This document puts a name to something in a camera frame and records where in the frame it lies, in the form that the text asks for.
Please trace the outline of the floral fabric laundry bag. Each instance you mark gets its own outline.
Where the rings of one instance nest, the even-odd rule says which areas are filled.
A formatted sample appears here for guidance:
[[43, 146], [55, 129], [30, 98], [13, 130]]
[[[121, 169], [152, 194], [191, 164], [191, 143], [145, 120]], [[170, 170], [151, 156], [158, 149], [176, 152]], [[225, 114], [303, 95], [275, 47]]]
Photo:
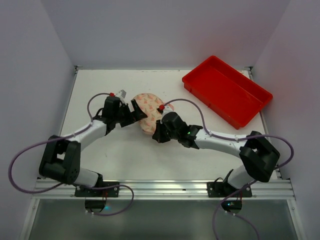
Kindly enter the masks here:
[[147, 115], [139, 121], [142, 131], [148, 135], [153, 135], [156, 130], [156, 121], [162, 118], [162, 114], [158, 112], [160, 105], [164, 102], [152, 93], [140, 93], [133, 98], [140, 109]]

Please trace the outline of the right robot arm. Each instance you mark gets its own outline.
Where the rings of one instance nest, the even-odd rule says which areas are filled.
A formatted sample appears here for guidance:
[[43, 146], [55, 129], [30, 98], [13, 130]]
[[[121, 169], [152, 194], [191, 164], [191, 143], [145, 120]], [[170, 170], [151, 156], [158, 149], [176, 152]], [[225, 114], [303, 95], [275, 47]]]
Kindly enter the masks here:
[[152, 138], [158, 143], [176, 140], [186, 148], [214, 150], [239, 158], [242, 165], [228, 172], [216, 190], [229, 195], [252, 181], [269, 182], [280, 158], [278, 150], [260, 133], [213, 136], [200, 125], [188, 125], [176, 112], [169, 112], [156, 121]]

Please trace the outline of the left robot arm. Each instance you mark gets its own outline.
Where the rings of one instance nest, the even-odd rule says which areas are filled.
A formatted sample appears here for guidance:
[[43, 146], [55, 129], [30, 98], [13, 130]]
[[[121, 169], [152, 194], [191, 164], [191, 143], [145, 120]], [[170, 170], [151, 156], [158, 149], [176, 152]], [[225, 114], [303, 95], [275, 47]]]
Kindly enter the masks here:
[[78, 197], [106, 197], [108, 191], [100, 173], [81, 167], [81, 152], [90, 144], [108, 135], [116, 125], [122, 128], [147, 118], [136, 100], [125, 103], [117, 96], [108, 96], [104, 106], [90, 123], [70, 136], [53, 135], [48, 139], [39, 166], [42, 177], [77, 188]]

